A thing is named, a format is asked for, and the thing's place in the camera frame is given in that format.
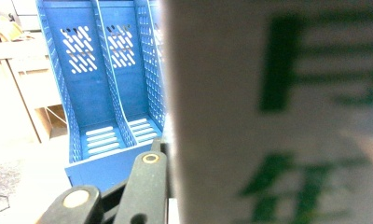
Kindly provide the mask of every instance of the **ventilation slot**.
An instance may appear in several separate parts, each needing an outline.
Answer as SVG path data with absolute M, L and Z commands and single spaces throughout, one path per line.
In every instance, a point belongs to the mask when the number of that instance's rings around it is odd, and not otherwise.
M 155 129 L 147 119 L 138 119 L 129 122 L 131 131 L 139 144 L 152 143 L 153 139 L 158 136 Z
M 93 46 L 90 44 L 88 26 L 78 26 L 77 28 L 65 28 L 60 30 L 64 40 L 63 44 L 67 47 L 65 51 L 72 66 L 71 72 L 86 73 L 97 70 L 95 64 L 96 58 L 93 56 Z
M 119 141 L 114 128 L 109 126 L 86 132 L 88 153 L 91 155 L 118 149 Z
M 110 25 L 107 26 L 109 35 L 108 45 L 111 50 L 111 59 L 114 68 L 128 67 L 136 64 L 134 60 L 133 44 L 131 42 L 132 35 L 127 25 Z

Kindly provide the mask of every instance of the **wooden desk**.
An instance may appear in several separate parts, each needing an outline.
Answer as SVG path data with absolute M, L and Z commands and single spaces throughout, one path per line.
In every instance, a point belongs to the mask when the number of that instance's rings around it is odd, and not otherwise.
M 10 85 L 18 90 L 36 140 L 48 141 L 52 130 L 48 108 L 62 102 L 43 38 L 39 34 L 34 40 L 0 43 L 0 64 L 12 75 Z

